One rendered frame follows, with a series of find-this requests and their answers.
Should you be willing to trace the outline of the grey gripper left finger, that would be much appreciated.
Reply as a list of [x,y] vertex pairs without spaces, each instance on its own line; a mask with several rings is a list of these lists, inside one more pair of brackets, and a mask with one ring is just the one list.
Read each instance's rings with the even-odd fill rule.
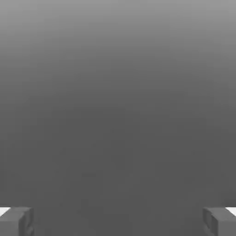
[[35,236],[34,209],[0,207],[0,236]]

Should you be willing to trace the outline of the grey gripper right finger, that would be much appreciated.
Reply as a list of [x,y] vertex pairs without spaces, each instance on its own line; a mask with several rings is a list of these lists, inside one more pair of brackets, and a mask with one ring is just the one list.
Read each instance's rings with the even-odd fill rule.
[[236,236],[236,207],[205,207],[202,217],[207,236]]

